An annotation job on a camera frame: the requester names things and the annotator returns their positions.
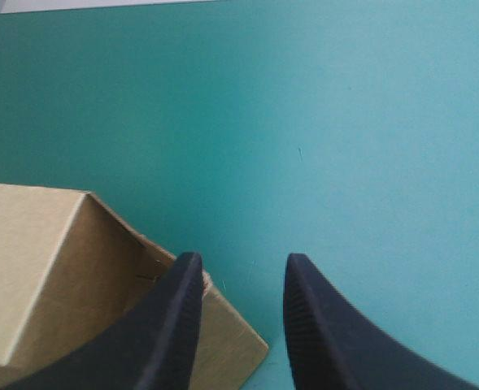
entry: teal surface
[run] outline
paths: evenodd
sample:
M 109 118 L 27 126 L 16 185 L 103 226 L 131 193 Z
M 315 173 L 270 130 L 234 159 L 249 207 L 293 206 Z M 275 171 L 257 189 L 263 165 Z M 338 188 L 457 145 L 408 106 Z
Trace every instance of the teal surface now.
M 479 1 L 0 15 L 0 182 L 93 189 L 200 251 L 291 388 L 285 256 L 479 384 Z

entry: teal wall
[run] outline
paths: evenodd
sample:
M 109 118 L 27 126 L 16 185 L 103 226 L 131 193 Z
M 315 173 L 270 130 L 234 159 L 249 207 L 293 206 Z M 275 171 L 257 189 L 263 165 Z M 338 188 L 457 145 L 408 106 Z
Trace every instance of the teal wall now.
M 93 189 L 200 251 L 272 346 L 246 389 L 291 388 L 290 251 L 479 383 L 478 1 L 0 15 L 0 182 Z

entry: cardboard box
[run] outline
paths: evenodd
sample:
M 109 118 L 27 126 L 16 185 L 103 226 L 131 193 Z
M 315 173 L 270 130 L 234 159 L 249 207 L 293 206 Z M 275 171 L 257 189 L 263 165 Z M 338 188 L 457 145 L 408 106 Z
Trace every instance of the cardboard box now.
M 173 260 L 93 193 L 0 184 L 0 386 L 95 337 Z M 237 389 L 268 347 L 204 279 L 190 388 Z

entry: cardboard box flap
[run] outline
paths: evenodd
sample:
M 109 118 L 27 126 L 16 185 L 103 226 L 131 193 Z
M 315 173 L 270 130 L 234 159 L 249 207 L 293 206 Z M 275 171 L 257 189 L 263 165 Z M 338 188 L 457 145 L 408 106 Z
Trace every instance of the cardboard box flap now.
M 134 227 L 129 225 L 124 219 L 122 219 L 112 208 L 110 208 L 102 199 L 100 199 L 96 193 L 86 192 L 92 197 L 100 206 L 102 206 L 112 217 L 120 223 L 120 225 L 128 231 L 136 240 L 138 240 L 146 249 L 142 259 L 140 259 L 138 265 L 137 276 L 142 278 L 156 279 L 161 276 L 176 260 L 176 256 L 155 244 L 149 240 L 145 235 L 138 232 Z M 207 294 L 212 286 L 212 280 L 210 275 L 203 271 L 203 296 Z
M 1 365 L 10 359 L 84 196 L 74 190 L 0 184 Z

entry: black curved object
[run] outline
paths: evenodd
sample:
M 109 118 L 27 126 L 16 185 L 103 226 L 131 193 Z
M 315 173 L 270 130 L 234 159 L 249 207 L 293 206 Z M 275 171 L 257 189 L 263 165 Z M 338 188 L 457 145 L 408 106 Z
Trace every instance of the black curved object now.
M 199 337 L 202 290 L 201 257 L 183 253 L 122 319 L 5 389 L 187 389 Z
M 305 254 L 286 265 L 284 321 L 298 390 L 478 390 L 367 320 Z

